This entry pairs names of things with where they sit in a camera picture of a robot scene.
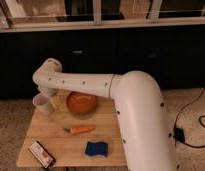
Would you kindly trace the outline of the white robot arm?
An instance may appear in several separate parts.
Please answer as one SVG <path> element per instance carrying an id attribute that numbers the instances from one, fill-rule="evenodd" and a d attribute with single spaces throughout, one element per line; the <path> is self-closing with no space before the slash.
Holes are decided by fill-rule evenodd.
<path id="1" fill-rule="evenodd" d="M 130 171 L 176 171 L 177 160 L 165 102 L 155 79 L 142 71 L 118 74 L 68 74 L 49 58 L 33 81 L 46 98 L 70 90 L 110 98 L 115 103 Z"/>

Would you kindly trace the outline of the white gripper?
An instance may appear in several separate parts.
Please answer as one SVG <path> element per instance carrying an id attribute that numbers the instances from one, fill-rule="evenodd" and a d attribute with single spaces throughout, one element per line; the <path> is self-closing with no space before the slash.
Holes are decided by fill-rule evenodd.
<path id="1" fill-rule="evenodd" d="M 57 89 L 38 86 L 38 90 L 44 97 L 50 98 L 50 102 L 55 109 L 59 107 L 60 99 L 57 95 L 55 95 L 58 92 Z"/>

